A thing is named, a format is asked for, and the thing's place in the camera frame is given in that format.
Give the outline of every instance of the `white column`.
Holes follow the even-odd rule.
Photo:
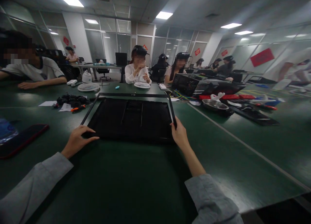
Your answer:
[[[85,62],[92,62],[90,47],[88,45],[83,18],[80,13],[63,12],[64,20],[74,51],[79,57],[83,57]]]

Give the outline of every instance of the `green table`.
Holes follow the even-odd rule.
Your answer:
[[[1,103],[1,115],[10,121],[21,120],[16,124],[20,131],[32,124],[50,125],[50,130],[19,154],[0,161],[0,176],[5,178],[0,187],[3,197],[36,163],[62,150],[86,114],[58,112],[38,105],[66,92],[89,98],[96,93],[82,93],[67,85],[30,91],[20,91],[12,83],[1,85],[0,96],[6,99],[6,103]],[[118,85],[119,90],[111,83],[103,86],[101,92],[163,94],[155,84],[150,90]],[[173,107],[187,128],[189,142],[203,167],[240,212],[306,192],[188,104],[173,103]],[[237,127],[243,121],[237,115],[224,121],[214,113],[206,114],[219,124],[238,118]],[[74,168],[56,185],[29,223],[190,223],[197,215],[184,185],[191,174],[176,146],[98,140],[82,149],[71,162]]]

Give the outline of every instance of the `smartphone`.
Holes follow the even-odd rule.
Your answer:
[[[6,159],[15,155],[48,129],[49,126],[47,124],[35,124],[20,132],[17,136],[0,145],[0,159]]]

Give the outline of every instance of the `red sign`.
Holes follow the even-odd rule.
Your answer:
[[[195,53],[195,56],[197,56],[198,54],[200,54],[200,48],[198,48],[194,53]]]
[[[224,57],[226,54],[228,54],[228,50],[224,50],[224,51],[221,53],[221,56]]]
[[[68,46],[69,45],[69,40],[64,36],[64,43]]]
[[[262,52],[259,52],[257,55],[254,55],[250,58],[254,67],[257,67],[273,59],[274,56],[270,48],[265,49]]]

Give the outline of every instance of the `metal bowl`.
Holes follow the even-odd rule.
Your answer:
[[[227,110],[229,107],[222,102],[211,100],[211,99],[203,99],[203,106],[206,109],[212,110],[212,111],[218,111],[218,110]]]

